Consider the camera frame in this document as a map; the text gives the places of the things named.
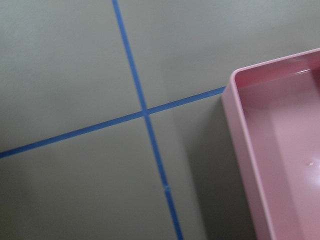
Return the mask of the pink plastic bin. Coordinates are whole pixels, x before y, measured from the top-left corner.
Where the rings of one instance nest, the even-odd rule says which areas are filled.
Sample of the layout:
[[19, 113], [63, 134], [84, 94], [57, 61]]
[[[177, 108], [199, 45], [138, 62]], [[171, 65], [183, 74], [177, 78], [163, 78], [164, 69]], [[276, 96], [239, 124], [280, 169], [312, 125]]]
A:
[[320, 51], [235, 70], [221, 97], [256, 237], [320, 237]]

